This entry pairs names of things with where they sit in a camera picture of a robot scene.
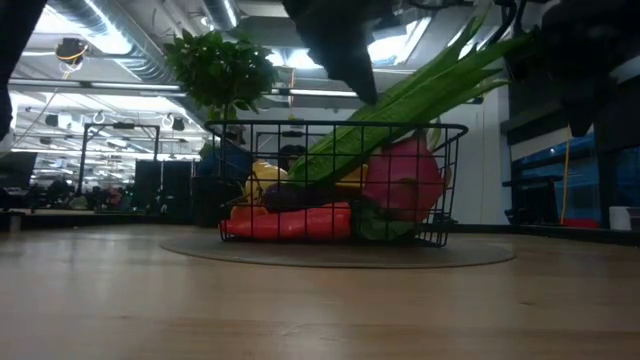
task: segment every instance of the ductwork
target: ductwork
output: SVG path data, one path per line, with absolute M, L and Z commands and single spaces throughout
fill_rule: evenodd
M 78 25 L 83 36 L 105 53 L 142 59 L 117 60 L 145 82 L 167 82 L 173 76 L 164 54 L 122 6 L 113 0 L 49 0 L 49 7 Z
M 238 26 L 240 10 L 235 0 L 204 0 L 205 12 L 216 31 L 229 31 Z

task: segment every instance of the red bell pepper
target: red bell pepper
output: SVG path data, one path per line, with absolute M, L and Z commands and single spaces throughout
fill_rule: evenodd
M 254 216 L 253 219 L 226 220 L 221 223 L 221 230 L 258 240 L 338 240 L 351 235 L 350 221 L 349 204 L 335 203 L 322 208 Z

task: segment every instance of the wooden tabletop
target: wooden tabletop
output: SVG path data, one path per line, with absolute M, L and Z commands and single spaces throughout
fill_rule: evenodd
M 0 235 L 0 359 L 640 359 L 637 248 L 465 235 L 518 258 L 346 270 L 158 246 L 213 231 Z

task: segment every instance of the yellow bell pepper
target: yellow bell pepper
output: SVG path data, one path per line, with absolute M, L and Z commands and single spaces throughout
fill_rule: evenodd
M 269 186 L 276 184 L 278 180 L 287 179 L 286 171 L 265 160 L 254 162 L 252 170 L 253 172 L 244 186 L 245 195 L 251 199 L 252 204 L 262 203 L 262 194 Z

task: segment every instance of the white wall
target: white wall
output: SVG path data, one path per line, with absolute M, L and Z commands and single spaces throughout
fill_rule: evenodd
M 460 139 L 453 218 L 461 224 L 507 224 L 511 192 L 502 187 L 510 178 L 510 156 L 500 122 L 508 118 L 508 90 L 500 88 L 482 105 L 462 105 L 442 116 L 444 123 L 465 125 Z

